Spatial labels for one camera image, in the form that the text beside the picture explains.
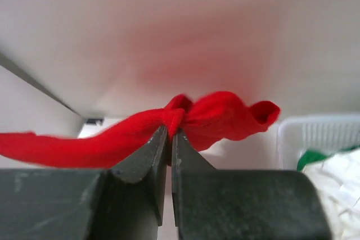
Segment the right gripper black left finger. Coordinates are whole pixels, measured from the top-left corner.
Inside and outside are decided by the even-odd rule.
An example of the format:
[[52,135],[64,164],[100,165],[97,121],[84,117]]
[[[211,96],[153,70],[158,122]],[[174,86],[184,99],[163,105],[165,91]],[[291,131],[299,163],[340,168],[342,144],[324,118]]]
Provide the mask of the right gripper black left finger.
[[167,130],[110,169],[1,170],[2,239],[157,239]]

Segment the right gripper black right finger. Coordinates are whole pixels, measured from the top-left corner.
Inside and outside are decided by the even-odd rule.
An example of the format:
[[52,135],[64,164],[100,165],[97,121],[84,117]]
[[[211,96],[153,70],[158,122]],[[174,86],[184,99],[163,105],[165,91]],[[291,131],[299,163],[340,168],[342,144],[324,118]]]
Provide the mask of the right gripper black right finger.
[[172,195],[179,239],[331,239],[311,181],[291,170],[220,170],[172,140]]

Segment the red t-shirt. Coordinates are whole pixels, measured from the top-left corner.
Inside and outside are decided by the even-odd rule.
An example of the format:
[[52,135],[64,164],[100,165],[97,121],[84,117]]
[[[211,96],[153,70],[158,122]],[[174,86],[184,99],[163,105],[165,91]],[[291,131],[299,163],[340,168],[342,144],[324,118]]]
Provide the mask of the red t-shirt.
[[271,101],[247,106],[227,91],[208,94],[195,102],[179,94],[165,107],[136,113],[93,137],[2,133],[1,155],[49,167],[110,168],[146,144],[161,126],[166,127],[170,140],[182,130],[195,150],[204,151],[221,139],[240,141],[267,131],[280,112]]

